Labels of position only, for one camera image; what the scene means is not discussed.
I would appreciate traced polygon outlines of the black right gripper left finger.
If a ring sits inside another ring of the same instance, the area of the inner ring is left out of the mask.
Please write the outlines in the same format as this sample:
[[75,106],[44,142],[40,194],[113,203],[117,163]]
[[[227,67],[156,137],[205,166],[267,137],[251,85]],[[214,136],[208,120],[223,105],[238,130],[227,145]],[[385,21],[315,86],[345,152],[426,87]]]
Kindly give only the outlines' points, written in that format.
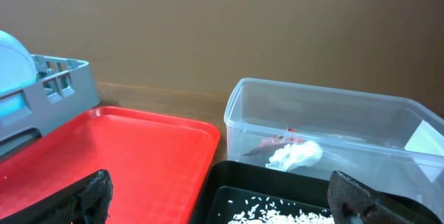
[[1,219],[1,224],[104,224],[113,197],[109,171],[100,169]]

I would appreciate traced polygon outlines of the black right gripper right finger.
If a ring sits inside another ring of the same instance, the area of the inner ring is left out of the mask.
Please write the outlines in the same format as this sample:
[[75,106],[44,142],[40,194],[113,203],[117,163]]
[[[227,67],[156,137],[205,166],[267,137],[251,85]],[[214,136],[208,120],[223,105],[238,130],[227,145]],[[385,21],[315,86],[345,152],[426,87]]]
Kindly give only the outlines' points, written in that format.
[[438,217],[403,196],[382,193],[342,171],[333,171],[327,201],[336,224],[432,224]]

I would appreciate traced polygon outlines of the white napkin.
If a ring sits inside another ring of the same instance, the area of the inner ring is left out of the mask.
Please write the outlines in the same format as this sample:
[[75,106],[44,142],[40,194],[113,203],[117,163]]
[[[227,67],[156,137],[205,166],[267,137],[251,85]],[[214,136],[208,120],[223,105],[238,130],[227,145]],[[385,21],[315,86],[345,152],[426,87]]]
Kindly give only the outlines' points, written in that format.
[[315,141],[287,144],[277,149],[265,165],[268,169],[289,172],[298,167],[311,167],[323,156],[323,149]]

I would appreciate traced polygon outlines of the rice and food scraps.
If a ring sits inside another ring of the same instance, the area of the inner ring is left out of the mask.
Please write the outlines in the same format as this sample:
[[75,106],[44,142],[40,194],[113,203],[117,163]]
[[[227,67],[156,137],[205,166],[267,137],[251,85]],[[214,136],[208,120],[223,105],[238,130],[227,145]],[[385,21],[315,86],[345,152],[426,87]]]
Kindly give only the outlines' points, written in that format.
[[222,213],[217,218],[227,224],[334,224],[334,219],[327,209],[319,213],[303,210],[297,203],[279,199],[277,202],[270,197],[252,196],[245,200],[227,200],[228,217],[223,221]]

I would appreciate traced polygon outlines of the red snack wrapper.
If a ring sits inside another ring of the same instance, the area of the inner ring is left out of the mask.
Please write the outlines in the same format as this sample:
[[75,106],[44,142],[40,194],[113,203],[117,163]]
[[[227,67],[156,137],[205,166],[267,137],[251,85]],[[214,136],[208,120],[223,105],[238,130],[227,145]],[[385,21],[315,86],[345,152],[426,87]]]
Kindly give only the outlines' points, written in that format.
[[305,139],[301,137],[294,137],[290,135],[289,137],[285,135],[276,135],[274,137],[269,137],[263,139],[256,148],[253,148],[243,156],[252,157],[255,155],[263,155],[274,153],[276,150],[284,148],[287,144],[303,144]]

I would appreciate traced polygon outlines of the large light blue plate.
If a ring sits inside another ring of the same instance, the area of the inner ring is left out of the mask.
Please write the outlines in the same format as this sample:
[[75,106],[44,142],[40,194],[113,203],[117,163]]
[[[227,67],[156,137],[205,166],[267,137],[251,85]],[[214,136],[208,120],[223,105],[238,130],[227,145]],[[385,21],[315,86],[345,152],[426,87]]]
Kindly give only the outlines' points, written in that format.
[[1,94],[32,85],[36,80],[31,54],[18,39],[1,31]]

